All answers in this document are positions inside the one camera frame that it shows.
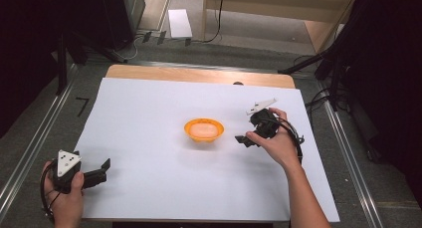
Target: forearm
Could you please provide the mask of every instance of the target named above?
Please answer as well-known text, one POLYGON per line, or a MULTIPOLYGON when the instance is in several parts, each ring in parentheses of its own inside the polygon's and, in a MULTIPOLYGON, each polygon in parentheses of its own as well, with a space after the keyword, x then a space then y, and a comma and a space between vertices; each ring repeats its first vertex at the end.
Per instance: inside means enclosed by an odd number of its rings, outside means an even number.
POLYGON ((330 227, 311 189, 304 169, 298 164, 286 169, 289 181, 293 228, 330 227))

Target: gray carpet floor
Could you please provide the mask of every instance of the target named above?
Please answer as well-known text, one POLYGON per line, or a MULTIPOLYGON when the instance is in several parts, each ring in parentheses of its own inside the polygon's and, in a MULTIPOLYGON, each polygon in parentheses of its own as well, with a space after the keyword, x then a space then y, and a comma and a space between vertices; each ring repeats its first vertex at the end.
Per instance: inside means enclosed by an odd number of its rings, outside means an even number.
MULTIPOLYGON (((290 67, 299 55, 273 51, 234 48, 218 45, 196 44, 185 47, 184 41, 166 41, 157 45, 152 38, 147 43, 139 40, 138 55, 129 64, 142 62, 165 62, 186 65, 244 68, 247 71, 275 73, 277 69, 290 67)), ((126 57, 134 54, 133 48, 121 51, 126 57)), ((94 105, 101 79, 111 65, 96 53, 89 53, 89 60, 79 67, 75 84, 57 117, 44 145, 32 165, 17 196, 9 208, 1 227, 52 227, 41 211, 39 178, 46 160, 55 157, 59 149, 72 151, 81 135, 84 124, 94 105), (88 98, 90 102, 81 116, 83 102, 76 97, 88 98)), ((315 66, 309 66, 294 75, 296 87, 301 90, 304 102, 309 102, 318 92, 313 78, 315 66)), ((2 154, 0 185, 3 186, 16 166, 32 135, 42 121, 55 98, 57 81, 52 81, 25 110, 10 131, 0 140, 2 154)), ((385 227, 422 227, 421 210, 407 187, 404 177, 389 164, 374 164, 366 157, 364 142, 353 122, 345 112, 339 113, 349 137, 353 152, 370 188, 385 227)), ((320 156, 331 187, 340 220, 332 227, 369 227, 361 208, 347 166, 338 146, 332 126, 323 107, 314 112, 315 137, 320 156)), ((110 222, 84 221, 82 227, 111 227, 110 222)), ((288 227, 277 223, 275 227, 288 227)))

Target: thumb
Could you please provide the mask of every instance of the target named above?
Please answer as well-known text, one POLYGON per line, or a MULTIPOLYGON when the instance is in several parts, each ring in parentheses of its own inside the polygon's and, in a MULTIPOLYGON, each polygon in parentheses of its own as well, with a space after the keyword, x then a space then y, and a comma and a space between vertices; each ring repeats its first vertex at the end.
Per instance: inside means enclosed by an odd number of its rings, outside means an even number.
POLYGON ((246 137, 248 139, 250 139, 252 142, 260 145, 260 146, 264 146, 267 142, 267 140, 259 135, 257 135, 256 133, 252 132, 252 131, 248 131, 246 132, 246 137))
POLYGON ((81 194, 82 186, 84 185, 84 174, 78 171, 72 179, 71 193, 81 194))

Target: hand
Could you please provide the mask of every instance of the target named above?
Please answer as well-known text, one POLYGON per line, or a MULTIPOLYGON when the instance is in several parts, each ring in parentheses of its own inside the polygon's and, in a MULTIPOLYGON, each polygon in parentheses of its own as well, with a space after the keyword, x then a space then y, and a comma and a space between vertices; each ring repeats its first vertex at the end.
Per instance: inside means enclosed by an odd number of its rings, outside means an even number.
MULTIPOLYGON (((51 163, 48 161, 44 165, 44 169, 51 163)), ((60 194, 52 205, 55 218, 55 227, 79 227, 82 213, 84 211, 84 197, 82 194, 82 186, 84 185, 84 174, 77 172, 72 180, 72 190, 69 194, 60 194)), ((53 181, 49 176, 44 181, 44 190, 47 192, 47 202, 50 204, 58 191, 54 190, 53 181)))
MULTIPOLYGON (((269 111, 284 120, 288 120, 287 114, 283 111, 275 108, 269 108, 269 111)), ((297 167, 297 165, 301 166, 298 160, 296 147, 288 132, 281 126, 279 127, 277 134, 271 139, 265 139, 252 131, 246 132, 246 137, 263 147, 270 157, 279 163, 284 170, 297 167)))

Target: orange bowl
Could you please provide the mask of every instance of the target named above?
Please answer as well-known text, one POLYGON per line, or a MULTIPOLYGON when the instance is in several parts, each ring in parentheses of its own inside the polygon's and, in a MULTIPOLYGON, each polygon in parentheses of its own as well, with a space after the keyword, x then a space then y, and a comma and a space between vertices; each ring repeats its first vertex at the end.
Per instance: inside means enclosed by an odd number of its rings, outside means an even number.
POLYGON ((211 142, 223 134, 224 126, 211 118, 197 118, 189 121, 184 130, 194 141, 211 142))

